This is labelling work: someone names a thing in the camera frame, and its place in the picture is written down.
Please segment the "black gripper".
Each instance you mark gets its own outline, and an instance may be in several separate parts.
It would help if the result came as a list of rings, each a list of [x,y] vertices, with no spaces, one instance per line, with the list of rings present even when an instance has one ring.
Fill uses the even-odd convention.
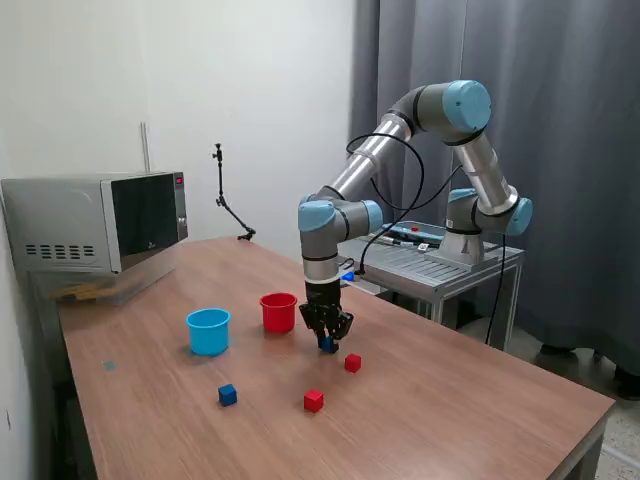
[[[335,340],[344,338],[352,325],[354,316],[340,305],[340,282],[305,283],[306,302],[299,306],[306,327],[311,330],[322,346],[325,339],[325,324],[329,323],[329,336]]]

